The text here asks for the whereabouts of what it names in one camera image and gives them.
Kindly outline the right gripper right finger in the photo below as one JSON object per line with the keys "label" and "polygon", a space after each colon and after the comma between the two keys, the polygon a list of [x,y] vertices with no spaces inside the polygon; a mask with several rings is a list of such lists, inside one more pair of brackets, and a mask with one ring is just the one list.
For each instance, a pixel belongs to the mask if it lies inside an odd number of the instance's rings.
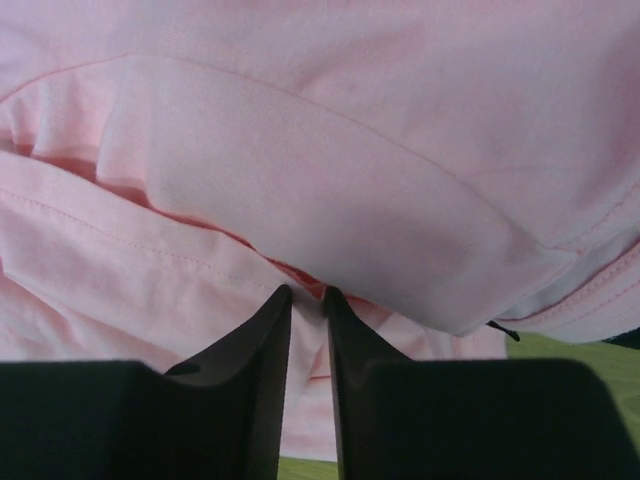
{"label": "right gripper right finger", "polygon": [[415,361],[336,288],[328,319],[343,479],[635,479],[613,399],[563,359]]}

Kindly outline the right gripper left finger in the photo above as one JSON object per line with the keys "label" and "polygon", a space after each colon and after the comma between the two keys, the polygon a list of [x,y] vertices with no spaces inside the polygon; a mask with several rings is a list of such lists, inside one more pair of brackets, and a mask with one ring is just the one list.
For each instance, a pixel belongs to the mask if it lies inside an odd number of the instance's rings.
{"label": "right gripper left finger", "polygon": [[293,295],[157,372],[139,361],[5,362],[5,479],[273,479]]}

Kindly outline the pink t shirt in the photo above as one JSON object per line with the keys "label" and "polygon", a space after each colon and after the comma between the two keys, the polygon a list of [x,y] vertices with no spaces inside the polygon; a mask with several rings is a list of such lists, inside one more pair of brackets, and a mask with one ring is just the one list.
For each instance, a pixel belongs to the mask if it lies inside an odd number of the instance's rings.
{"label": "pink t shirt", "polygon": [[282,284],[298,458],[328,286],[420,359],[636,330],[638,3],[3,2],[2,359],[164,370]]}

